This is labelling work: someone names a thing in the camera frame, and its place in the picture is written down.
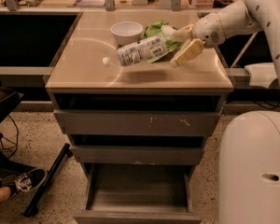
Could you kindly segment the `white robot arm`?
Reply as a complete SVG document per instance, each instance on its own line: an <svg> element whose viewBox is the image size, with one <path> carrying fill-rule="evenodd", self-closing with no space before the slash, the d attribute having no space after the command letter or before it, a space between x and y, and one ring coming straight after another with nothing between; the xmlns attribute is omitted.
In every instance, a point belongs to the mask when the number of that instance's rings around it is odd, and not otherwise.
<svg viewBox="0 0 280 224"><path fill-rule="evenodd" d="M183 46L170 64L177 68L230 37L258 31L266 35L280 86L280 0L238 0L173 32Z"/></svg>

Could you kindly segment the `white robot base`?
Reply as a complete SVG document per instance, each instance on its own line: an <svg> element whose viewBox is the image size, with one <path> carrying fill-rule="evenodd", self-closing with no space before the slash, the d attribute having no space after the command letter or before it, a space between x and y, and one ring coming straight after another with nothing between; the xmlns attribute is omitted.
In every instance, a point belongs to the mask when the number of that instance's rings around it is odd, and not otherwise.
<svg viewBox="0 0 280 224"><path fill-rule="evenodd" d="M218 223L280 224L280 112L244 113L219 151Z"/></svg>

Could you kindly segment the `white robot shoulder plate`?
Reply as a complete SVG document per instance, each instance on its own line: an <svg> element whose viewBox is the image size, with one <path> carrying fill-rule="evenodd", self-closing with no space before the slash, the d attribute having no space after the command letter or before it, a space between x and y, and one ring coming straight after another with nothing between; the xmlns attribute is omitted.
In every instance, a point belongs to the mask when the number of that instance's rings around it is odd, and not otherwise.
<svg viewBox="0 0 280 224"><path fill-rule="evenodd" d="M279 83L273 63L253 63L245 66L249 85L264 89L278 89Z"/></svg>

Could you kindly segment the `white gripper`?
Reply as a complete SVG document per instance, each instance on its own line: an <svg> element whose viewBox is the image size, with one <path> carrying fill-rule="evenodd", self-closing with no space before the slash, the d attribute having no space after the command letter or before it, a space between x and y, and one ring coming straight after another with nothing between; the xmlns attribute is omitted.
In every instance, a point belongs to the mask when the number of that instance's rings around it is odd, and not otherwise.
<svg viewBox="0 0 280 224"><path fill-rule="evenodd" d="M174 29L170 25L163 25L161 31L165 37L174 42L187 42L181 50L171 59L170 65L177 68L196 58L203 52L204 47L210 49L225 42L226 37L217 13L210 13L195 24L187 25L181 29Z"/></svg>

